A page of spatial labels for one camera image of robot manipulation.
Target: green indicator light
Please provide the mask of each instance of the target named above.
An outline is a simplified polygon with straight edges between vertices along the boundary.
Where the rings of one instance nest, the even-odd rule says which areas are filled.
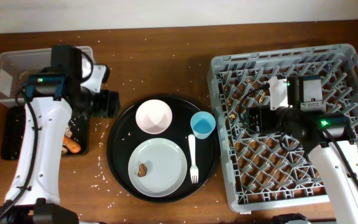
[[[324,126],[326,126],[327,124],[328,124],[328,122],[327,121],[325,121],[325,120],[322,120],[322,121],[320,121],[321,122],[321,125],[324,127]]]

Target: brown table surface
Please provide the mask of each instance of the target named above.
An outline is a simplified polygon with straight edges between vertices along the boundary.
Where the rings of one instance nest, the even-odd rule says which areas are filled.
[[[210,105],[207,95],[198,97],[208,92],[206,74],[214,56],[344,43],[352,44],[358,53],[358,21],[0,34],[0,53],[41,49],[60,43],[92,47],[96,60],[112,68],[108,88],[120,93],[123,108],[156,93],[186,95]],[[0,148],[6,112],[7,108],[0,104]],[[95,124],[100,122],[103,124],[100,127],[107,124],[109,127],[98,128],[95,132]],[[128,196],[108,168],[105,156],[108,135],[100,138],[103,132],[109,132],[113,123],[114,119],[92,119],[89,153],[60,161],[61,205],[82,214],[80,220],[253,223],[269,220],[274,215],[298,212],[312,220],[334,218],[329,203],[262,210],[250,215],[234,213],[226,202],[220,164],[216,176],[213,175],[204,187],[178,202],[157,204]],[[99,155],[108,183],[94,177],[101,172]],[[0,158],[0,206],[16,165],[17,161]]]

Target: fork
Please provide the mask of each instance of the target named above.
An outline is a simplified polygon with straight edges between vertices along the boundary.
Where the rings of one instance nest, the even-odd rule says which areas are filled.
[[[191,167],[190,167],[190,177],[191,183],[198,183],[198,168],[196,166],[196,138],[194,134],[189,134],[189,148],[190,148],[190,157],[191,157]]]

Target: white paper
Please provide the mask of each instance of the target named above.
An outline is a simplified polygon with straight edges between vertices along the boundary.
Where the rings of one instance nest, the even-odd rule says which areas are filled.
[[[13,78],[11,77],[11,75],[1,69],[0,92],[5,94],[7,97],[11,97],[12,80]]]

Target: dish rack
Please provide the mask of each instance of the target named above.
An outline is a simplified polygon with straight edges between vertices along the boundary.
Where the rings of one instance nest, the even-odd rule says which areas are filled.
[[[238,118],[239,100],[271,77],[319,75],[327,112],[349,117],[358,146],[358,56],[349,44],[215,57],[208,72],[211,105],[218,121],[227,202],[237,213],[328,202],[316,168],[303,148],[286,151],[279,134],[249,133]],[[246,107],[268,105],[260,90]],[[284,147],[299,142],[286,136]]]

